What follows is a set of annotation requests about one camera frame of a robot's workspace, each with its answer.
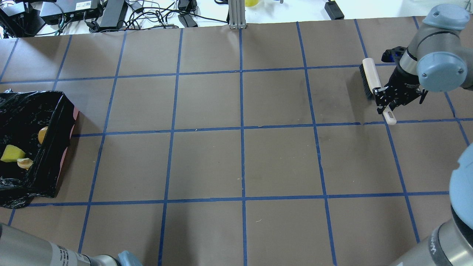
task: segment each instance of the light blue cap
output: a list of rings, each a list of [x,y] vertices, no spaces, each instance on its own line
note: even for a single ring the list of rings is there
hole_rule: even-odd
[[[464,8],[452,4],[441,4],[432,8],[422,21],[424,24],[452,30],[463,30],[470,20]]]
[[[118,254],[118,261],[122,266],[143,266],[140,260],[127,250]]]
[[[450,179],[450,202],[460,219],[473,229],[473,144],[458,159]]]
[[[425,55],[417,63],[419,83],[430,91],[451,91],[466,79],[468,69],[456,54],[433,52]]]

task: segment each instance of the table surface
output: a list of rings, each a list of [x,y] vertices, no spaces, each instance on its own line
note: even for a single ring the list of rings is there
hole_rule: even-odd
[[[395,126],[365,99],[361,60],[386,82],[382,52],[421,19],[1,40],[0,89],[60,90],[80,114],[57,197],[0,221],[147,266],[387,265],[449,219],[473,140],[472,92]]]

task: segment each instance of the yellow ball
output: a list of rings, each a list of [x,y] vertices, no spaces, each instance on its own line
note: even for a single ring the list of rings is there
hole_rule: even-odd
[[[255,6],[259,0],[245,0],[245,6],[246,7],[252,7]]]

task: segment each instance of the food scrap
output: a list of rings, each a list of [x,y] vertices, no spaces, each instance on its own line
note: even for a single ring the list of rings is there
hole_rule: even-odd
[[[43,127],[43,128],[38,132],[38,141],[39,141],[39,144],[43,144],[44,137],[46,136],[46,131],[48,131],[48,127],[47,127],[47,126]]]
[[[25,155],[26,153],[17,146],[8,144],[0,160],[3,162],[15,162],[18,159],[24,158]]]
[[[30,158],[18,159],[17,164],[21,168],[28,170],[33,165],[33,161]]]

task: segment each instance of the grid square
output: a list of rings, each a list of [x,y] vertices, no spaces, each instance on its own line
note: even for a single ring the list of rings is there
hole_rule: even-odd
[[[296,23],[249,24],[242,34],[244,69],[304,66]]]
[[[59,78],[115,76],[123,35],[123,32],[74,35]]]
[[[317,123],[382,121],[374,101],[366,99],[358,67],[308,70]]]
[[[417,32],[412,17],[357,19],[357,22],[368,57],[375,63],[382,63],[381,56],[387,49],[407,47]]]
[[[164,199],[169,136],[169,133],[106,136],[93,200]]]
[[[158,265],[162,204],[91,206],[82,252],[90,256],[128,250],[143,265]]]
[[[74,134],[102,133],[114,80],[60,81],[56,90],[63,91],[80,114]]]
[[[55,79],[68,42],[67,35],[20,38],[1,81]]]
[[[420,239],[452,218],[449,195],[410,196],[409,201]]]
[[[245,125],[312,124],[303,70],[243,74]]]
[[[314,129],[245,130],[246,196],[321,195]]]
[[[119,79],[108,132],[171,129],[175,77]]]
[[[448,92],[455,109],[455,116],[458,118],[473,118],[473,92],[462,88],[454,89]]]
[[[240,126],[238,73],[179,77],[176,129]]]
[[[230,30],[227,25],[184,30],[179,72],[238,69],[240,46],[237,30]]]
[[[378,66],[378,75],[382,85],[385,85],[395,66]],[[448,104],[444,93],[430,92],[424,102],[419,104],[420,98],[412,101],[406,106],[399,106],[394,110],[396,119],[401,120],[428,120],[453,118],[452,109]]]
[[[174,134],[169,199],[241,197],[239,130]]]
[[[87,202],[102,137],[72,138],[54,199],[36,197],[34,203]]]
[[[52,90],[54,82],[35,82],[35,83],[10,83],[0,84],[0,92],[11,89],[13,92],[31,92]]]
[[[457,122],[397,124],[391,134],[407,191],[447,191],[466,148]]]
[[[246,202],[248,264],[332,265],[324,200]]]
[[[5,68],[5,65],[7,64],[8,58],[10,57],[11,50],[13,49],[15,42],[16,42],[16,39],[12,39],[12,38],[3,39],[0,42],[0,51],[2,51],[2,53],[0,53],[0,70],[2,72],[3,72],[3,69]]]
[[[473,121],[462,121],[462,127],[470,143],[473,142]]]
[[[87,206],[27,207],[15,211],[12,227],[77,251]]]
[[[8,224],[10,221],[11,210],[7,208],[0,208],[0,222]]]
[[[402,192],[385,126],[317,128],[328,194]]]
[[[339,266],[388,265],[416,240],[404,197],[329,199]]]
[[[119,75],[175,73],[180,30],[129,31]]]
[[[361,64],[365,59],[353,20],[301,22],[307,66]]]
[[[168,204],[163,266],[243,265],[241,202]]]

